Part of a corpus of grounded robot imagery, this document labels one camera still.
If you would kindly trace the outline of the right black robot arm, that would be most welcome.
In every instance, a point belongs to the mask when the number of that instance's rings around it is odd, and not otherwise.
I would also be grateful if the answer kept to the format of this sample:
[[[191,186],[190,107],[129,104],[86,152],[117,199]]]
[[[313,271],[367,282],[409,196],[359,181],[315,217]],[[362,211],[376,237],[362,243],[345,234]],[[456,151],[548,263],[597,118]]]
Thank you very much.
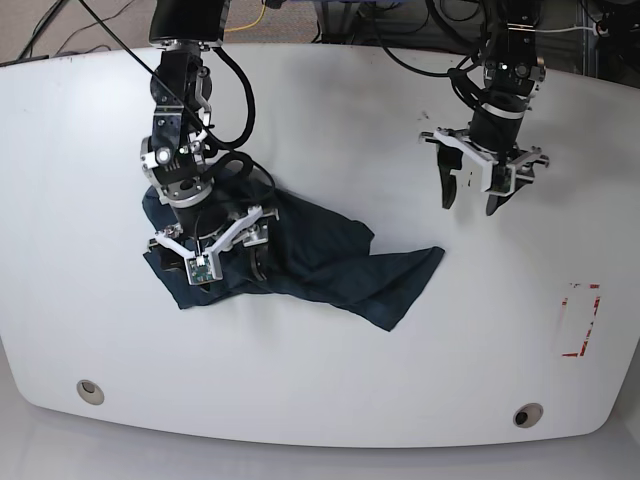
[[[222,280],[221,256],[236,245],[248,249],[254,276],[264,279],[268,219],[276,213],[248,190],[257,165],[240,148],[255,125],[255,97],[244,72],[221,49],[228,10],[226,1],[159,1],[149,32],[162,54],[151,75],[155,111],[140,160],[175,220],[155,232],[148,250],[158,255],[162,269],[183,272],[191,286]],[[212,132],[213,82],[202,59],[209,50],[236,73],[245,91],[246,124],[232,141]]]

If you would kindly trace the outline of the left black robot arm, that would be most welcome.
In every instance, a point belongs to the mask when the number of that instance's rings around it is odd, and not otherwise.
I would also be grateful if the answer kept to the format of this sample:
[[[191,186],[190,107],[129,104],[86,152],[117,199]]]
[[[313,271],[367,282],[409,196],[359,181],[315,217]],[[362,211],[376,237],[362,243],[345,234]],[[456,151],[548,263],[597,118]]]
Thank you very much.
[[[442,207],[452,207],[457,174],[467,158],[480,168],[480,190],[488,195],[485,213],[491,216],[534,183],[536,165],[548,167],[550,160],[539,147],[522,149],[517,143],[525,113],[546,77],[536,49],[541,3],[494,1],[488,13],[488,39],[478,57],[484,85],[476,85],[464,72],[451,78],[454,92],[472,109],[472,119],[464,129],[437,129],[432,141]]]

